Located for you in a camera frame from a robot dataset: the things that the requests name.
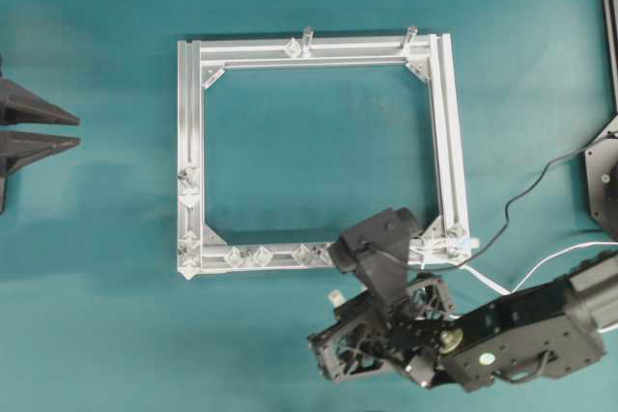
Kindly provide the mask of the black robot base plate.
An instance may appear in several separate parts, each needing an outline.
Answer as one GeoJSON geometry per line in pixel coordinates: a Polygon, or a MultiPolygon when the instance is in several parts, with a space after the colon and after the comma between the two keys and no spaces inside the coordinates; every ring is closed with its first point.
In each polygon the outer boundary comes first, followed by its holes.
{"type": "Polygon", "coordinates": [[[586,150],[584,159],[590,216],[617,240],[617,117],[586,150]]]}

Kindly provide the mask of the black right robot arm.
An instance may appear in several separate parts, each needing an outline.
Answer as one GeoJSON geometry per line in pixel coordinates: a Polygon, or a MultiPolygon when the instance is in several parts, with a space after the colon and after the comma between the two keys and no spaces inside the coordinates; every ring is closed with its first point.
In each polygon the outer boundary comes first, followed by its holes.
{"type": "Polygon", "coordinates": [[[495,380],[558,379],[599,362],[617,322],[617,254],[607,250],[551,282],[455,316],[445,282],[423,272],[385,308],[368,290],[307,340],[323,377],[339,383],[395,371],[424,389],[467,392],[495,380]]]}

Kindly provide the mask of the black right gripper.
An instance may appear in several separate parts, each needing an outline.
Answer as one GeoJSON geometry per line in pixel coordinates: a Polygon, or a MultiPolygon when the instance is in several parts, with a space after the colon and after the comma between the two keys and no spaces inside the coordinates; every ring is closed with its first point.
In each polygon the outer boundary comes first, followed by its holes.
{"type": "Polygon", "coordinates": [[[324,376],[403,376],[438,372],[440,334],[452,327],[455,305],[444,280],[420,273],[405,297],[385,310],[368,290],[335,308],[336,323],[307,337],[324,376]]]}

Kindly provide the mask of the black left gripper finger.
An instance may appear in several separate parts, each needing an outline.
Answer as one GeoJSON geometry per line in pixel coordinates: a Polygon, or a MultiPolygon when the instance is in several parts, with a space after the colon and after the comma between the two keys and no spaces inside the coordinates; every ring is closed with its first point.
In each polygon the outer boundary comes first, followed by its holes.
{"type": "Polygon", "coordinates": [[[80,119],[1,75],[1,125],[17,124],[80,125],[80,119]]]}
{"type": "Polygon", "coordinates": [[[22,131],[1,132],[1,213],[4,213],[8,177],[36,161],[78,147],[80,138],[22,131]]]}

